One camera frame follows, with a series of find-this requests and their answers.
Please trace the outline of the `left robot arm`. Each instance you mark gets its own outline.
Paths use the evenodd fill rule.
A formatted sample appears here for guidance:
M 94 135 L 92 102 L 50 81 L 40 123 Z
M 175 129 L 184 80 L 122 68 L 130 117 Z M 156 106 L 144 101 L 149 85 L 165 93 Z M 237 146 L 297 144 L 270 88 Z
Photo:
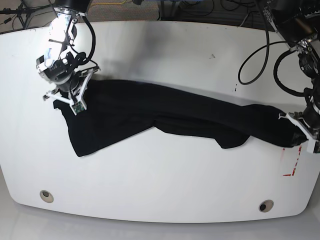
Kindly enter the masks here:
M 265 18 L 288 50 L 275 62 L 275 83 L 286 93 L 303 97 L 306 108 L 302 112 L 288 113 L 285 117 L 305 134 L 310 152 L 320 148 L 320 2 L 318 0 L 260 0 Z M 297 53 L 301 71 L 311 80 L 312 87 L 302 92 L 281 83 L 278 68 L 284 58 Z

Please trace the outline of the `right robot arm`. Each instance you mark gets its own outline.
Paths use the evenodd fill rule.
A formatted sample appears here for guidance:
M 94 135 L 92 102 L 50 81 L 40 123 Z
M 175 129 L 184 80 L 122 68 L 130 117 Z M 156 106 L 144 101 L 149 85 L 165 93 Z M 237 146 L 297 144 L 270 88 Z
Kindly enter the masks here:
M 48 91 L 44 100 L 54 98 L 68 104 L 76 113 L 86 110 L 85 90 L 93 73 L 100 69 L 95 63 L 93 67 L 78 70 L 93 61 L 96 48 L 96 34 L 87 18 L 91 3 L 90 0 L 56 0 L 51 4 L 56 17 L 49 25 L 46 50 L 36 60 L 40 77 L 55 84 L 55 89 Z M 74 49 L 79 19 L 84 21 L 91 34 L 89 54 Z

